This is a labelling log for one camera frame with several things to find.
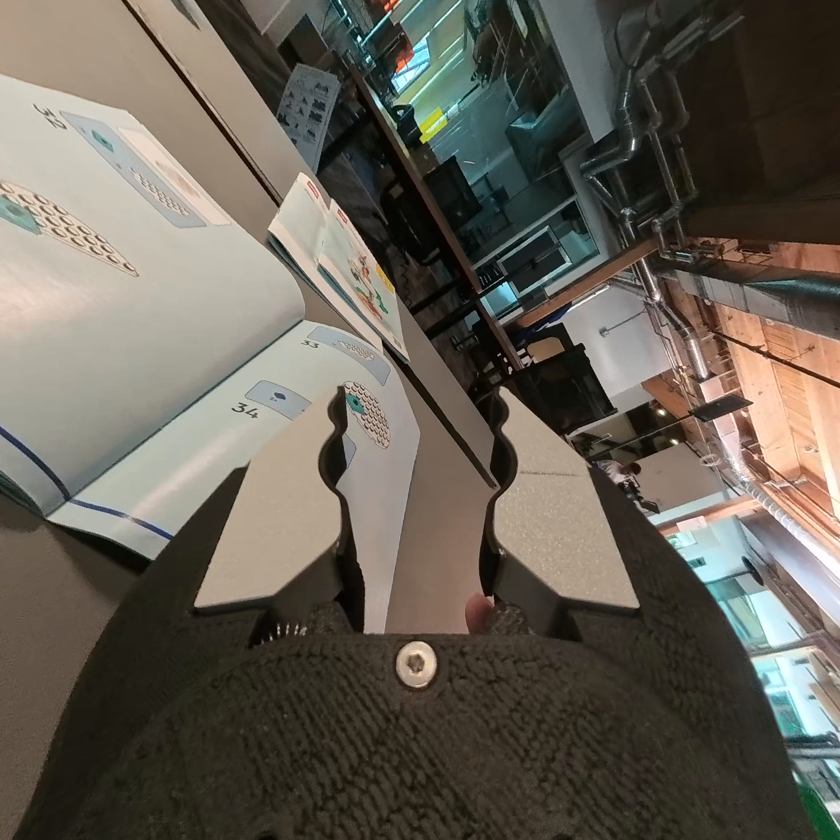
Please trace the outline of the silver ventilation ducts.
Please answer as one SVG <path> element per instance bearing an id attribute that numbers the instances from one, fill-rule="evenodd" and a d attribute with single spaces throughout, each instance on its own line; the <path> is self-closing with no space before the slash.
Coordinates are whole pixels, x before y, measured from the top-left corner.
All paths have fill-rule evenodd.
<path id="1" fill-rule="evenodd" d="M 838 2 L 641 2 L 606 43 L 616 126 L 582 176 L 677 316 L 674 378 L 749 402 L 714 454 L 837 556 Z"/>

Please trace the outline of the white printed sign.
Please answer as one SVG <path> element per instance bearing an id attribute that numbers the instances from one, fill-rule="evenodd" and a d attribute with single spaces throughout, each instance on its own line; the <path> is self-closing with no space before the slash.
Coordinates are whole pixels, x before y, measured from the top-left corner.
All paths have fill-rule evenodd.
<path id="1" fill-rule="evenodd" d="M 332 73 L 297 63 L 276 111 L 280 126 L 312 173 L 319 168 L 340 89 L 340 79 Z"/>

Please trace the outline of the black hanging ceiling panel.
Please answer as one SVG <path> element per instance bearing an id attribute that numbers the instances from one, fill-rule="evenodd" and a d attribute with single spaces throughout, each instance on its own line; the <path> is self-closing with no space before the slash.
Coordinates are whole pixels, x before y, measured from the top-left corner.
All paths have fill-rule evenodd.
<path id="1" fill-rule="evenodd" d="M 746 410 L 753 403 L 736 394 L 726 394 L 710 402 L 705 402 L 689 409 L 688 416 L 704 424 L 711 424 L 733 413 Z"/>

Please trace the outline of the closed instruction booklet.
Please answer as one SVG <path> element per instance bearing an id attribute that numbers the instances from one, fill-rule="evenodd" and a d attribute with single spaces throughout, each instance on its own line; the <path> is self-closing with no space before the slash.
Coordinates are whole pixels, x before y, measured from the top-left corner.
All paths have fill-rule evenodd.
<path id="1" fill-rule="evenodd" d="M 324 216 L 317 258 L 318 267 L 343 298 L 409 364 L 396 289 L 347 213 L 333 199 Z"/>
<path id="2" fill-rule="evenodd" d="M 327 212 L 328 205 L 320 187 L 301 171 L 268 227 L 269 243 L 353 331 L 382 352 L 379 334 L 319 270 L 318 254 Z"/>

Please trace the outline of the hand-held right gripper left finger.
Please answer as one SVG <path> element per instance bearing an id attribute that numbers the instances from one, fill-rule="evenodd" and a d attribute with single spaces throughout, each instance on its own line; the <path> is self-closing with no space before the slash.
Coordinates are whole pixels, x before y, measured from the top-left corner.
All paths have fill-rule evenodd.
<path id="1" fill-rule="evenodd" d="M 258 634 L 302 633 L 338 603 L 364 630 L 364 576 L 349 503 L 343 386 L 320 397 L 249 462 L 199 585 L 200 615 L 260 609 Z"/>

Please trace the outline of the green plastic bin stack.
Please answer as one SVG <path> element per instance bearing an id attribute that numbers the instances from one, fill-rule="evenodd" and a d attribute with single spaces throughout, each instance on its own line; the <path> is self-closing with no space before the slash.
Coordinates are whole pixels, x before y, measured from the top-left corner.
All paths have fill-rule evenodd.
<path id="1" fill-rule="evenodd" d="M 796 789 L 815 835 L 819 839 L 839 839 L 839 828 L 820 795 L 806 784 Z"/>

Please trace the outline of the light blue instruction booklet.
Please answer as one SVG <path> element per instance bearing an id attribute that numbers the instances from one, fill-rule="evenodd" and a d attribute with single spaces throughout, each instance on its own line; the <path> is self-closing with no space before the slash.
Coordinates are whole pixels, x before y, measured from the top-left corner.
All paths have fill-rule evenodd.
<path id="1" fill-rule="evenodd" d="M 382 350 L 128 112 L 1 82 L 2 489 L 156 560 L 235 469 L 345 394 L 364 630 L 383 632 L 419 443 Z"/>

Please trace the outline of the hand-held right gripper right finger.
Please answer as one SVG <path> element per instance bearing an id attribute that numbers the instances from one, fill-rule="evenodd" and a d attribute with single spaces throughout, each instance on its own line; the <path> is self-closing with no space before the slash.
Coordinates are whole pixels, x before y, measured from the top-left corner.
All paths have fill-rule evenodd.
<path id="1" fill-rule="evenodd" d="M 576 634 L 574 613 L 636 617 L 592 469 L 507 387 L 480 406 L 497 484 L 480 545 L 485 595 L 519 609 L 533 634 Z"/>

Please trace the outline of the long wooden table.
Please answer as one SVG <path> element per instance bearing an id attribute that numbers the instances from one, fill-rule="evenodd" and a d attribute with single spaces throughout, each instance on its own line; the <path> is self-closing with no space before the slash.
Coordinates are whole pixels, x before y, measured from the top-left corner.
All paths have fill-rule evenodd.
<path id="1" fill-rule="evenodd" d="M 469 262 L 455 232 L 449 226 L 444 213 L 428 189 L 423 177 L 418 173 L 404 142 L 393 128 L 393 121 L 385 106 L 382 105 L 375 92 L 363 79 L 356 66 L 348 65 L 347 71 L 356 88 L 364 113 L 367 117 L 373 119 L 374 125 L 385 142 L 386 152 L 391 160 L 397 181 L 402 185 L 405 194 L 409 195 L 423 209 L 423 213 L 435 231 L 438 251 L 444 258 L 447 267 L 452 271 L 455 285 L 462 287 L 467 284 L 469 288 L 465 303 L 428 328 L 425 331 L 426 336 L 432 339 L 455 326 L 466 314 L 477 312 L 490 331 L 493 342 L 507 365 L 513 371 L 522 370 L 522 361 L 506 330 L 502 328 L 496 316 L 487 310 L 482 302 L 487 290 L 480 285 L 476 271 Z"/>

